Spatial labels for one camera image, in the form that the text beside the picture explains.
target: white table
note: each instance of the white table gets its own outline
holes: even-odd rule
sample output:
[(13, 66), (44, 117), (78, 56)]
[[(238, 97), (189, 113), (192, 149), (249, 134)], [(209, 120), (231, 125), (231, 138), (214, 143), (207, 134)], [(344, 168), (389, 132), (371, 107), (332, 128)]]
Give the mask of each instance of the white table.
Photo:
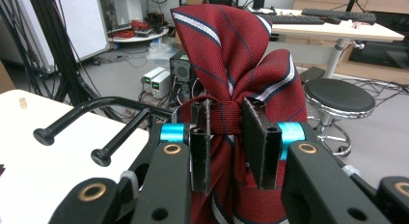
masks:
[[(294, 14), (299, 15), (302, 11), (298, 10), (277, 10), (278, 14)], [(303, 54), (307, 55), (306, 63), (315, 63), (314, 58), (323, 57), (327, 60), (327, 71), (325, 71), (324, 77), (332, 77), (338, 60), (341, 56), (343, 48), (347, 44), (348, 40), (361, 40), (361, 41), (374, 41), (374, 42), (392, 42), (402, 41), (404, 36), (399, 33), (385, 28), (382, 25), (361, 25), (359, 28), (354, 28), (352, 21), (342, 21), (341, 24), (335, 25), (325, 23), (323, 25), (289, 25), (289, 24), (273, 24), (273, 34), (285, 34), (285, 35), (297, 35), (297, 36), (315, 36), (321, 38), (335, 38), (338, 39), (338, 43), (332, 48), (324, 49), (323, 51), (315, 50), (322, 48), (320, 46), (311, 46), (307, 44), (294, 44), (287, 42), (274, 42), (274, 48), (286, 48), (291, 53), (303, 50)]]
[(169, 28), (164, 28), (162, 33), (160, 34), (149, 34), (146, 38), (142, 38), (142, 37), (133, 37), (133, 38), (129, 38), (129, 39), (122, 39), (122, 38), (109, 38), (108, 37), (108, 41), (109, 42), (145, 42), (145, 41), (150, 41), (150, 40), (154, 40), (157, 38), (161, 38), (163, 36), (165, 36), (166, 34), (168, 34), (169, 32)]
[(118, 182), (148, 142), (148, 133), (137, 129), (103, 168), (91, 160), (91, 151), (103, 148), (124, 124), (88, 113), (57, 135), (52, 146), (44, 146), (33, 131), (52, 124), (70, 106), (14, 90), (0, 95), (0, 107), (0, 164), (6, 168), (0, 176), (1, 224), (47, 223), (80, 182), (94, 177)]

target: floor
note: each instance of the floor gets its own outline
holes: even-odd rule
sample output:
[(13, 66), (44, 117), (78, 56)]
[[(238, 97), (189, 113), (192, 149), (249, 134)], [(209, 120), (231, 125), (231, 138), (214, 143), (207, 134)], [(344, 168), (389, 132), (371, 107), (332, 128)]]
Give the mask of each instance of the floor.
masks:
[[(163, 43), (168, 44), (167, 47), (174, 47), (172, 39), (164, 39)], [(85, 61), (83, 66), (86, 71), (81, 70), (81, 75), (89, 86), (104, 97), (138, 99), (142, 91), (142, 76), (156, 67), (168, 69), (169, 57), (176, 51), (173, 48), (169, 52), (169, 48), (165, 48), (158, 52), (150, 48), (149, 42), (123, 43), (118, 49), (99, 55), (100, 66), (95, 64), (94, 59)], [(24, 69), (9, 64), (5, 66), (16, 88), (29, 91)], [(337, 78), (345, 79), (342, 75), (337, 75)], [(58, 76), (50, 75), (45, 80), (50, 91), (54, 83), (59, 84)], [(368, 82), (358, 85), (374, 95), (379, 105), (367, 118), (338, 122), (353, 142), (352, 153), (341, 160), (360, 170), (361, 177), (374, 187), (378, 186), (382, 178), (388, 176), (409, 178), (408, 93), (396, 95), (396, 85)], [(159, 102), (152, 97), (143, 99), (152, 104)], [(118, 112), (125, 116), (128, 113), (121, 109), (118, 109)], [(308, 112), (309, 116), (320, 116), (320, 113), (310, 106)]]

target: box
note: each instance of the box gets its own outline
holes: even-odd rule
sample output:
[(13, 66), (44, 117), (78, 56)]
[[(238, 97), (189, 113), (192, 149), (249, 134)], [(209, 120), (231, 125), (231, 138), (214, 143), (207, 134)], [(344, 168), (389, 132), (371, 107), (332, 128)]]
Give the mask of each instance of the box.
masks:
[(10, 79), (9, 74), (6, 72), (6, 68), (4, 68), (0, 61), (0, 94), (14, 89), (15, 86)]
[(186, 0), (187, 5), (205, 4), (206, 0)]

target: black stool seat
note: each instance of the black stool seat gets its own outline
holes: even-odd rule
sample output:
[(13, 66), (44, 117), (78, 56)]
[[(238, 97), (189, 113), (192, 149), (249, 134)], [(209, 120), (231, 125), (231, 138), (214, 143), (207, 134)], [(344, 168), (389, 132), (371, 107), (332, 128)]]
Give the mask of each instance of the black stool seat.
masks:
[(304, 90), (320, 106), (334, 110), (368, 112), (375, 107), (375, 99), (364, 89), (337, 79), (310, 80), (304, 84)]
[[(304, 83), (304, 91), (307, 103), (324, 113), (320, 119), (309, 118), (319, 120), (315, 127), (318, 139), (334, 155), (348, 155), (352, 148), (351, 139), (335, 122), (340, 118), (359, 119), (369, 116), (375, 108), (375, 99), (360, 87), (330, 78), (307, 81)], [(328, 135), (330, 127), (337, 129), (343, 137)], [(342, 143), (337, 152), (327, 143), (330, 141)]]

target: power supply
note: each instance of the power supply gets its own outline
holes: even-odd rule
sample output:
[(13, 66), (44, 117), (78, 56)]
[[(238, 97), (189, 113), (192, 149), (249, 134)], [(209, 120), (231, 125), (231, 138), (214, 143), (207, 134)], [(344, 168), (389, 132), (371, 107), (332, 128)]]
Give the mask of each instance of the power supply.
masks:
[(170, 59), (171, 74), (177, 77), (177, 82), (192, 82), (197, 76), (189, 62), (186, 53), (181, 50)]
[(185, 51), (181, 50), (171, 57), (169, 65), (171, 67), (172, 80), (175, 80), (173, 92), (179, 100), (187, 101), (202, 91), (203, 86), (197, 80), (198, 76), (193, 70)]
[(159, 75), (162, 71), (164, 71), (164, 68), (158, 67), (154, 70), (151, 70), (150, 72), (146, 73), (144, 75), (144, 91), (150, 93), (151, 91), (151, 82), (154, 79), (155, 76)]
[(171, 73), (162, 71), (151, 81), (151, 93), (154, 98), (164, 98), (169, 93), (171, 86)]

